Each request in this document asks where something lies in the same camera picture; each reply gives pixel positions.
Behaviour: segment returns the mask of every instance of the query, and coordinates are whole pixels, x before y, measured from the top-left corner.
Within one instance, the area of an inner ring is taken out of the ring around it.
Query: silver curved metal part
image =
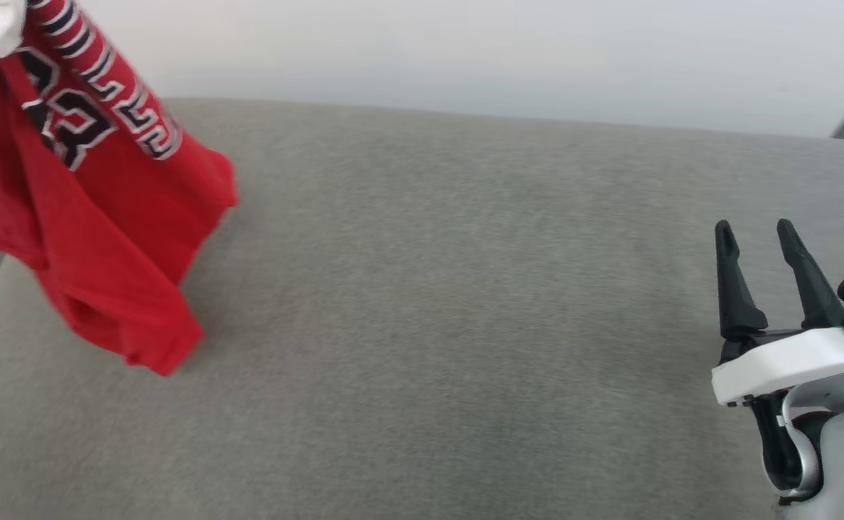
[[[819,490],[821,467],[819,467],[817,452],[811,440],[794,425],[794,420],[799,415],[818,409],[838,414],[844,412],[844,373],[798,385],[790,389],[788,395],[782,400],[779,425],[785,427],[785,431],[788,431],[789,437],[798,450],[798,457],[801,459],[801,481],[798,486],[786,488],[786,490],[775,487],[775,492],[779,496],[801,498],[811,496]]]

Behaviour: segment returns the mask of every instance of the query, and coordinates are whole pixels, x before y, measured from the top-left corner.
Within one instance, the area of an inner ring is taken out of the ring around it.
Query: red fabric
[[[0,59],[0,251],[75,332],[171,374],[203,336],[178,281],[235,203],[230,162],[172,121],[77,4],[31,1],[25,42]]]

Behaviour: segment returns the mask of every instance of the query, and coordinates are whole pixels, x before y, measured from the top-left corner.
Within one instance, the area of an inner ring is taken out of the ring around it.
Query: red jersey
[[[177,284],[233,169],[182,131],[72,0],[0,59],[0,251],[89,342],[168,375],[202,332]]]

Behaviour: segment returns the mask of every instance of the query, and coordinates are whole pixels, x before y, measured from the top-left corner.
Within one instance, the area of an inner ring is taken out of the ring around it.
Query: white backdrop
[[[82,0],[159,95],[822,137],[844,0]]]

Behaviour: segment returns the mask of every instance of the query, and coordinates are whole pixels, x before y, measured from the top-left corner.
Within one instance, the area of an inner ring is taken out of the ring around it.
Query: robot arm
[[[844,518],[844,280],[834,292],[789,221],[778,235],[801,294],[800,329],[766,330],[730,225],[715,229],[725,343],[712,387],[720,404],[753,412],[779,518]]]

